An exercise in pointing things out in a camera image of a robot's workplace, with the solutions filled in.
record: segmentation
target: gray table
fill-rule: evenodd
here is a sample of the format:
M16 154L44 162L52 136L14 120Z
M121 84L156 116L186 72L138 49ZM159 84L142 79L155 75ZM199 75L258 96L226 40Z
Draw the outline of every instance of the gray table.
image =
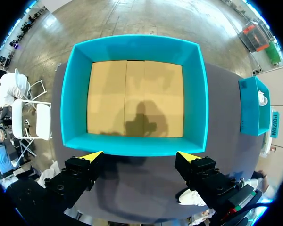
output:
M238 75L205 64L209 90L209 129L204 153L217 162L224 174L249 178L257 164L263 136L241 134ZM60 100L66 64L55 75L52 90L52 136L60 168L71 156L88 152L62 144ZM84 192L76 206L95 218L122 223L154 223L183 219L207 207L181 206L175 194L186 188L174 168L175 157L105 156L105 170L90 192Z

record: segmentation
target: cardboard bottom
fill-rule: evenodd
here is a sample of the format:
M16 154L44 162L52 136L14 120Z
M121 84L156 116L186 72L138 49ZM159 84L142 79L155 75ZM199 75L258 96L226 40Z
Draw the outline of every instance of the cardboard bottom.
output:
M87 132L182 137L182 67L153 61L93 63Z

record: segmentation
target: label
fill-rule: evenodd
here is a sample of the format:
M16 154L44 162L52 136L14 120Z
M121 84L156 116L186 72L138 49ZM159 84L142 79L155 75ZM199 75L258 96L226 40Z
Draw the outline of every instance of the label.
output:
M277 138L279 132L280 114L279 112L273 112L272 128L270 131L270 137Z

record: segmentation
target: teal box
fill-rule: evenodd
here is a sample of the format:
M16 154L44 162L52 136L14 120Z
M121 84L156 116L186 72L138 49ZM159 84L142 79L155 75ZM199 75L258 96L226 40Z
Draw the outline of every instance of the teal box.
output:
M270 126L270 96L266 85L257 77L239 80L241 99L241 127L240 132L259 136L269 130ZM259 106L258 91L262 91L268 103Z
M87 94L92 63L149 60L182 65L183 137L123 137L87 133ZM61 98L63 145L124 156L171 156L205 151L208 135L208 84L198 44L156 35L118 35L74 45Z

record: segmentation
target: white folding chair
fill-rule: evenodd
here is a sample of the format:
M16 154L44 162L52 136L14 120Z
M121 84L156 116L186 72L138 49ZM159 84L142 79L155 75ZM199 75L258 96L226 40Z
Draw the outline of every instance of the white folding chair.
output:
M36 137L30 136L27 128L25 128L25 134L23 135L22 129L22 108L25 103L37 104L36 107ZM12 106L12 131L15 138L20 139L20 147L21 147L21 156L15 165L18 164L21 158L23 158L24 153L28 151L33 156L36 156L32 150L29 149L29 146L35 139L43 139L50 140L51 137L51 120L50 120L50 109L51 103L49 102L40 102L40 101L32 101L32 100L22 100L17 99L14 101ZM23 144L23 140L28 142L28 145Z
M16 80L17 80L17 76L18 76L18 75L19 75L18 69L15 69L15 77L16 77ZM35 85L38 84L38 83L41 84L42 89L43 89L43 92L41 92L41 93L38 94L37 96L33 97L32 91L31 91L31 90L32 90L32 87L35 86ZM36 98L40 97L41 95L47 93L47 90L46 90L45 87L44 87L43 81L42 81L42 80L39 80L39 81L35 82L33 85L30 85L30 83L27 82L27 85L26 85L26 93L23 93L23 92L21 92L21 93L22 93L24 99L26 99L26 100L35 100ZM28 105L28 104L32 105L32 106L34 107L34 109L36 109L36 107L34 106L34 103L26 103L25 105Z

